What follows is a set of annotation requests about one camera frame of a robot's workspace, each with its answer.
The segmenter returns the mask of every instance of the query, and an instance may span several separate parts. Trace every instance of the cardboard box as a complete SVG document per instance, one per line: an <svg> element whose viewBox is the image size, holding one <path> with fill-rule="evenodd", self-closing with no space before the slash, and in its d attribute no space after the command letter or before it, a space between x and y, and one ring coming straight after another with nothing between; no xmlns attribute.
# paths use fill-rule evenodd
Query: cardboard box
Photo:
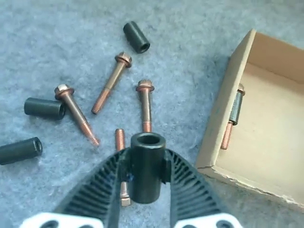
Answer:
<svg viewBox="0 0 304 228"><path fill-rule="evenodd" d="M224 151L220 145L240 82L246 94ZM196 167L304 209L304 50L248 32L231 56Z"/></svg>

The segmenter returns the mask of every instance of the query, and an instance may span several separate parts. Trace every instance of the threaded shaft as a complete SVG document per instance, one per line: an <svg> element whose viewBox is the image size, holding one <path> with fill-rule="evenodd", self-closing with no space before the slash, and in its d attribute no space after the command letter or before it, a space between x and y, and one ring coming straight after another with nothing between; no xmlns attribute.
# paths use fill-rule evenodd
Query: threaded shaft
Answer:
<svg viewBox="0 0 304 228"><path fill-rule="evenodd" d="M100 111L100 109L104 106L106 100L110 96L110 92L111 90L108 88L104 88L102 90L91 110L92 113L97 114Z"/></svg>
<svg viewBox="0 0 304 228"><path fill-rule="evenodd" d="M89 140L96 146L99 146L99 139L93 134L92 130L91 130L91 126L89 125L89 123L82 123L80 124L80 129L82 130L82 132L89 138Z"/></svg>
<svg viewBox="0 0 304 228"><path fill-rule="evenodd" d="M229 142L230 142L230 137L231 137L231 132L232 132L232 127L233 127L233 123L231 121L228 122L226 130L225 130L225 134L224 134L224 138L222 141L222 144L220 146L220 148L222 150L226 150L229 146Z"/></svg>
<svg viewBox="0 0 304 228"><path fill-rule="evenodd" d="M116 150L121 151L125 148L124 130L116 129L115 131Z"/></svg>
<svg viewBox="0 0 304 228"><path fill-rule="evenodd" d="M143 132L152 132L151 121L144 121L142 124L143 124L142 125Z"/></svg>
<svg viewBox="0 0 304 228"><path fill-rule="evenodd" d="M125 138L124 130L116 129L115 130L115 142L116 142L116 151L121 151L125 148ZM131 204L131 199L128 194L128 183L123 181L120 186L120 199L123 207L127 207Z"/></svg>

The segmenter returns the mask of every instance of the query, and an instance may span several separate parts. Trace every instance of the box flap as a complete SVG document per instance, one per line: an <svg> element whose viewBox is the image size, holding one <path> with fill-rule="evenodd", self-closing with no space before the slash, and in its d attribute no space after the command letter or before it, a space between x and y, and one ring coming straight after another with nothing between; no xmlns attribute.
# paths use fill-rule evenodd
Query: box flap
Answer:
<svg viewBox="0 0 304 228"><path fill-rule="evenodd" d="M302 49L257 32L248 62L304 84L303 59Z"/></svg>
<svg viewBox="0 0 304 228"><path fill-rule="evenodd" d="M238 90L238 84L245 69L255 34L256 31L254 29L249 31L231 56L221 89L213 105L208 126L205 130L203 143L196 160L197 168L215 164L224 136L225 129L223 128L226 128L234 97Z"/></svg>
<svg viewBox="0 0 304 228"><path fill-rule="evenodd" d="M267 199L275 199L279 203L287 203L290 208L300 209L304 212L304 205L297 203L291 197L285 195L280 189L265 189L265 186L254 181L248 180L240 175L229 172L218 166L206 167L198 169L200 173L203 173L209 177L216 178L221 182L227 184L233 184L245 188L251 192L263 194Z"/></svg>

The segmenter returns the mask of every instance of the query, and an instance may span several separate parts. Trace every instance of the black cylindrical spacer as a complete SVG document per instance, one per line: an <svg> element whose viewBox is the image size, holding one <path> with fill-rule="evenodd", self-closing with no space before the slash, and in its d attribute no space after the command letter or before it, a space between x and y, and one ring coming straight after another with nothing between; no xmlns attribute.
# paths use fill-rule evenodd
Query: black cylindrical spacer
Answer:
<svg viewBox="0 0 304 228"><path fill-rule="evenodd" d="M128 42L137 53L143 53L149 49L148 39L134 21L126 23L123 29Z"/></svg>
<svg viewBox="0 0 304 228"><path fill-rule="evenodd" d="M60 101L49 101L30 97L24 103L24 113L26 115L61 120L65 116L66 106Z"/></svg>
<svg viewBox="0 0 304 228"><path fill-rule="evenodd" d="M166 140L156 133L139 133L131 138L130 198L137 203L155 202L161 191L162 161Z"/></svg>
<svg viewBox="0 0 304 228"><path fill-rule="evenodd" d="M34 158L42 154L39 138L26 139L20 142L0 146L0 165L6 165Z"/></svg>
<svg viewBox="0 0 304 228"><path fill-rule="evenodd" d="M242 101L243 101L243 94L240 91L238 91L236 98L234 99L232 110L229 117L229 120L232 121L234 126L238 124L238 118L239 118L239 113L241 111Z"/></svg>

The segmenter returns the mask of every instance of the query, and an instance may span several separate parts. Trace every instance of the bolt head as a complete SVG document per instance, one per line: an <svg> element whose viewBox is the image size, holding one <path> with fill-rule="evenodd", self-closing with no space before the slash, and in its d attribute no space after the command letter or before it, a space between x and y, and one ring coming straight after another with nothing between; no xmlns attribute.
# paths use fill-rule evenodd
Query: bolt head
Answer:
<svg viewBox="0 0 304 228"><path fill-rule="evenodd" d="M132 66L132 58L125 52L119 53L117 56L115 56L115 60L117 62L124 62L126 68L130 68Z"/></svg>
<svg viewBox="0 0 304 228"><path fill-rule="evenodd" d="M245 88L243 86L243 84L238 84L238 89L237 89L238 92L240 92L243 96L245 95Z"/></svg>
<svg viewBox="0 0 304 228"><path fill-rule="evenodd" d="M55 88L55 98L60 100L63 92L68 91L70 94L74 93L74 89L69 87L67 84L60 84Z"/></svg>
<svg viewBox="0 0 304 228"><path fill-rule="evenodd" d="M122 200L122 206L123 207L127 207L127 206L131 205L131 199L130 199L130 197L122 198L121 200Z"/></svg>
<svg viewBox="0 0 304 228"><path fill-rule="evenodd" d="M136 91L141 91L142 89L149 89L149 91L153 91L154 90L154 86L152 84L152 81L144 79L138 82L138 86L136 87Z"/></svg>

